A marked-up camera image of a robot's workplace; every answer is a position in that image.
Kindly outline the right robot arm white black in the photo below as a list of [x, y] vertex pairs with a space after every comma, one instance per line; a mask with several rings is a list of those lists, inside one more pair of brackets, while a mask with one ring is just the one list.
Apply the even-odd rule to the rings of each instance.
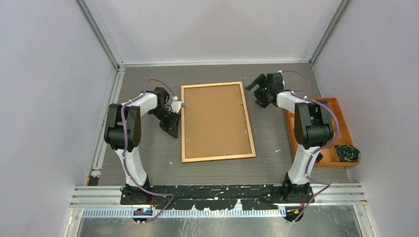
[[272, 104], [294, 115], [294, 137], [297, 151], [281, 187], [265, 192], [268, 202], [306, 202], [311, 198], [310, 174], [320, 151], [334, 137], [335, 114], [325, 101], [315, 101], [284, 88], [283, 72], [260, 74], [245, 87], [253, 91], [256, 104]]

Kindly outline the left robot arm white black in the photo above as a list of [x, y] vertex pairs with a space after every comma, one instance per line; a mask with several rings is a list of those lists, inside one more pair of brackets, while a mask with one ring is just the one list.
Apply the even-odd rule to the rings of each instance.
[[122, 104], [110, 104], [104, 130], [104, 141], [118, 155], [126, 176], [126, 184], [121, 188], [122, 197], [139, 204], [147, 204], [154, 193], [145, 172], [140, 154], [141, 118], [153, 115], [159, 120], [159, 127], [173, 138], [178, 138], [178, 124], [184, 102], [163, 87], [145, 90], [137, 97]]

